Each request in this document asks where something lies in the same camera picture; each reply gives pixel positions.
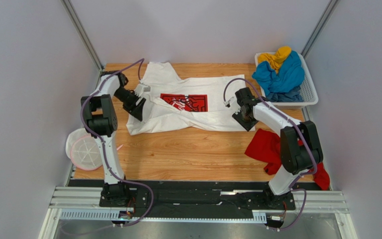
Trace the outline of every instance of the white laundry basket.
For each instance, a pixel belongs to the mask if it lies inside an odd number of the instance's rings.
[[[259,62],[257,61],[257,58],[260,56],[260,54],[263,53],[269,53],[269,54],[275,54],[275,52],[260,52],[257,53],[254,56],[254,59],[256,61],[256,67],[258,66]],[[310,76],[309,69],[307,68],[306,62],[301,54],[298,53],[298,56],[300,57],[301,60],[301,67],[304,70],[304,81],[300,85],[301,90],[300,90],[300,95],[303,97],[303,102],[272,102],[274,106],[276,106],[278,109],[283,110],[283,109],[301,109],[305,106],[310,106],[310,105],[315,105],[319,98],[317,97],[316,89],[313,84],[312,77]],[[262,95],[265,95],[265,91],[260,88],[262,91]]]
[[[84,128],[69,134],[66,140],[66,154],[77,168],[92,171],[102,166],[98,145]]]

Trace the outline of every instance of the clothing pile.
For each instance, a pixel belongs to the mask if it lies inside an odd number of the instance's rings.
[[[281,140],[272,132],[262,129],[257,130],[247,149],[245,155],[262,162],[268,163],[264,168],[269,175],[276,174],[281,167]],[[322,190],[329,188],[329,175],[323,167],[323,163],[317,165],[317,172],[313,175],[313,181]]]
[[[297,52],[283,46],[272,55],[263,53],[258,57],[256,71],[252,77],[265,91],[271,102],[303,102],[300,85],[304,81],[304,70]]]

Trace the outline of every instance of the cable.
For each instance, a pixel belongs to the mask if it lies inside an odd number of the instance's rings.
[[[285,216],[287,215],[287,204],[284,201],[282,203],[284,204],[284,213],[282,216],[284,217],[283,220],[285,221]]]
[[[301,206],[301,209],[300,209],[300,212],[298,213],[297,217],[295,218],[295,220],[288,226],[286,226],[285,228],[281,228],[281,229],[274,229],[275,231],[279,232],[279,231],[283,231],[283,230],[287,230],[289,228],[291,228],[293,225],[295,225],[295,223],[298,221],[298,219],[301,217],[301,213],[303,212],[303,209],[304,209],[304,204],[306,203],[306,197],[307,197],[307,192],[305,189],[295,189],[295,190],[291,190],[291,188],[293,187],[293,185],[299,180],[299,178],[301,176],[304,176],[304,175],[308,175],[308,174],[315,174],[317,172],[317,164],[316,164],[316,160],[314,159],[313,157],[313,154],[309,148],[309,145],[307,144],[306,140],[304,139],[303,137],[303,134],[301,133],[301,130],[298,128],[298,126],[292,121],[292,120],[289,120],[289,118],[284,114],[282,113],[281,111],[277,110],[275,107],[271,108],[271,106],[265,101],[263,100],[262,96],[260,95],[260,93],[257,91],[256,87],[249,81],[249,80],[246,80],[244,78],[235,78],[235,79],[232,79],[230,82],[228,82],[228,84],[226,84],[225,86],[225,89],[223,90],[223,101],[225,102],[226,101],[226,89],[228,88],[228,86],[234,82],[234,81],[237,81],[237,80],[242,80],[242,81],[245,81],[247,82],[252,88],[253,90],[256,92],[257,96],[259,97],[259,100],[266,106],[268,107],[269,109],[271,109],[273,112],[277,113],[279,116],[281,116],[283,119],[285,119],[286,121],[288,121],[289,123],[291,123],[291,125],[295,128],[295,130],[297,131],[297,134],[298,136],[300,137],[301,141],[303,142],[303,145],[304,145],[304,148],[306,149],[307,153],[309,154],[309,157],[310,157],[310,160],[312,161],[312,164],[313,164],[313,171],[312,172],[305,172],[305,173],[301,173],[298,177],[296,177],[294,179],[294,181],[291,182],[291,184],[289,185],[289,188],[290,188],[290,191],[291,192],[296,192],[296,191],[304,191],[304,199],[303,199],[303,205]]]
[[[111,75],[109,75],[107,78],[105,78],[105,79],[101,82],[100,87],[99,87],[94,93],[92,93],[92,94],[91,94],[91,95],[84,101],[84,103],[83,103],[82,106],[81,106],[81,121],[82,121],[82,124],[84,125],[85,129],[87,129],[87,131],[88,131],[90,134],[96,136],[97,138],[99,138],[99,139],[101,140],[101,146],[102,146],[102,151],[103,151],[103,159],[104,159],[104,163],[105,163],[107,169],[109,170],[110,174],[111,174],[114,178],[116,178],[117,180],[119,180],[119,181],[122,182],[122,183],[127,183],[127,184],[133,184],[133,185],[142,186],[142,187],[147,188],[147,189],[149,190],[149,192],[150,192],[150,195],[151,195],[151,201],[150,201],[150,204],[149,204],[149,206],[148,206],[148,209],[144,212],[144,214],[143,214],[140,218],[138,218],[137,220],[135,220],[135,221],[133,221],[133,222],[131,222],[131,223],[124,224],[123,227],[129,227],[129,226],[133,226],[133,225],[139,223],[139,222],[140,222],[140,221],[141,221],[141,220],[142,220],[142,219],[143,219],[143,218],[150,212],[151,208],[153,207],[153,203],[154,203],[154,192],[153,192],[153,190],[152,190],[148,185],[143,184],[143,183],[138,183],[138,182],[133,182],[133,181],[128,181],[128,180],[121,179],[119,176],[117,176],[117,175],[112,171],[111,167],[110,167],[109,164],[108,164],[108,160],[107,160],[107,155],[106,155],[106,151],[105,151],[105,141],[104,141],[103,137],[101,137],[101,135],[97,134],[96,132],[94,132],[92,129],[90,129],[90,128],[88,127],[88,125],[86,124],[86,122],[85,122],[85,120],[84,120],[84,110],[85,110],[85,106],[90,102],[90,99],[91,99],[92,97],[94,97],[96,94],[98,94],[98,93],[101,91],[103,85],[106,83],[106,81],[107,81],[110,77],[112,77],[112,76],[114,76],[114,75],[116,75],[116,74],[118,74],[118,73],[121,73],[121,72],[123,72],[123,71],[125,71],[125,70],[131,68],[132,66],[138,64],[138,63],[140,63],[140,64],[139,64],[139,68],[138,68],[138,79],[141,81],[140,70],[141,70],[141,66],[142,66],[142,63],[143,63],[143,62],[144,62],[144,58],[142,58],[142,59],[138,60],[137,62],[134,62],[134,63],[132,63],[131,65],[129,65],[129,66],[127,66],[127,67],[125,67],[125,68],[123,68],[123,69],[121,69],[121,70],[119,70],[119,71],[116,71],[116,72],[114,72],[114,73],[111,74]],[[90,232],[87,232],[87,233],[81,233],[81,234],[68,233],[68,232],[64,231],[61,227],[60,227],[60,231],[63,232],[64,234],[67,234],[67,235],[70,235],[70,236],[84,236],[84,235],[92,234],[92,233],[95,233],[95,232],[98,232],[98,231],[101,231],[101,230],[104,230],[104,229],[107,229],[107,228],[110,228],[110,227],[113,227],[113,225],[105,226],[105,227],[96,229],[96,230],[94,230],[94,231],[90,231]]]
[[[129,206],[131,206],[132,199],[129,200],[128,206],[126,206],[126,214],[130,217],[132,217],[132,214],[128,211]]]

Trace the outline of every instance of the metal pole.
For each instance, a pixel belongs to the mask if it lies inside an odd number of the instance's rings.
[[[103,65],[102,65],[100,59],[98,58],[98,55],[97,55],[93,45],[91,44],[91,41],[88,38],[87,33],[85,32],[84,27],[82,26],[81,21],[79,20],[79,17],[76,14],[76,11],[73,8],[72,3],[70,2],[70,0],[60,0],[60,1],[62,2],[63,6],[65,7],[70,19],[72,20],[73,25],[75,26],[76,30],[78,31],[78,34],[81,37],[82,42],[84,43],[85,48],[87,49],[88,53],[90,54],[91,58],[93,59],[95,65],[97,66],[97,68],[100,71],[102,71]]]
[[[325,11],[323,12],[322,16],[319,19],[319,22],[317,23],[315,29],[312,32],[312,35],[309,37],[309,40],[307,41],[306,45],[303,48],[303,51],[301,52],[302,56],[306,58],[309,51],[312,49],[313,44],[319,37],[319,34],[321,33],[322,29],[325,27],[326,22],[331,17],[332,12],[336,8],[338,2],[340,0],[331,0],[326,7]]]
[[[53,239],[54,238],[61,214],[62,214],[62,209],[49,208],[47,210],[47,215],[45,216],[44,223],[42,224],[38,239]]]

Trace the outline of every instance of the yellow shirt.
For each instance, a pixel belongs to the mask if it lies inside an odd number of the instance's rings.
[[[257,61],[260,63],[264,61],[268,61],[271,68],[274,69],[277,74],[279,72],[279,69],[282,66],[282,63],[285,61],[285,59],[288,57],[288,55],[291,54],[291,47],[289,46],[283,46],[278,49],[278,51],[275,53],[275,55],[269,54],[269,53],[263,53],[258,58]]]

